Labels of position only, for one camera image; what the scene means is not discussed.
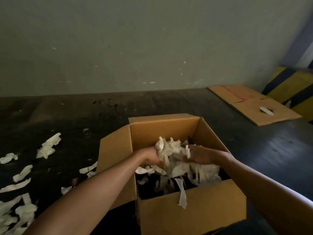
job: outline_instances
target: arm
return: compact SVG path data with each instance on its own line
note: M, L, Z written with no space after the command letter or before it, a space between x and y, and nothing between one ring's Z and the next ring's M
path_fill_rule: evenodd
M162 166L155 147L138 150L79 184L43 212L24 234L90 234L142 164Z
M221 166L279 234L313 234L313 202L227 152L190 145L185 162Z

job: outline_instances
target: person's right hand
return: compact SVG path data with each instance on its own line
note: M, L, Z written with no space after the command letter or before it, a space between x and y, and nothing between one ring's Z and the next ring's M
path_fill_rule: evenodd
M188 145L190 148L190 158L184 156L182 158L182 162L194 162L197 164L216 164L218 165L218 159L229 154L227 152L215 150L215 149L208 149L198 145Z

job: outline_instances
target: dark table surface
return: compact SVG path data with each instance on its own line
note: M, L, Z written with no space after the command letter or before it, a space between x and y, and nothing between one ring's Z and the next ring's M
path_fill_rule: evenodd
M62 186L70 186L73 178L87 178L79 169L97 161L100 139L128 124L128 117L177 113L203 117L235 158L313 200L312 125L298 119L257 127L208 89L192 89L0 98L0 157L19 154L17 161L0 164L0 188L13 184L13 175L33 165L31 182L1 193L0 201L29 192L38 205L37 217L62 196ZM41 144L58 132L62 140L55 153L47 160L35 159ZM139 234L134 214L134 202L120 206L93 233L113 227L115 232ZM271 231L248 203L247 221L224 231L239 233Z

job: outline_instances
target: red marking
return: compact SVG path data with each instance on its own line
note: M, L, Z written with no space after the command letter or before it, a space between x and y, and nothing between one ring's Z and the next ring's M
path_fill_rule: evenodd
M226 90L228 90L230 93L232 93L235 97L241 99L242 101L246 101L246 98L241 97L240 95L238 95L237 93L233 92L232 90L230 90L229 88L227 88L226 86L221 86L223 88L225 88Z

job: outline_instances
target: black stripe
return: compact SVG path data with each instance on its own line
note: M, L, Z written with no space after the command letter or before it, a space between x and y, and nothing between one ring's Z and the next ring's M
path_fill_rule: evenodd
M313 84L303 89L302 91L299 91L297 94L290 97L288 100L286 100L282 104L285 105L287 104L288 101L291 101L290 108L292 108L300 104L301 102L305 101L306 99L309 99L311 96L313 96Z
M269 82L264 90L262 91L263 95L269 94L273 89L279 86L283 81L287 80L289 77L291 77L296 70L293 70L291 68L286 68L284 71L282 71L280 74L277 75L276 78L274 78L271 82Z

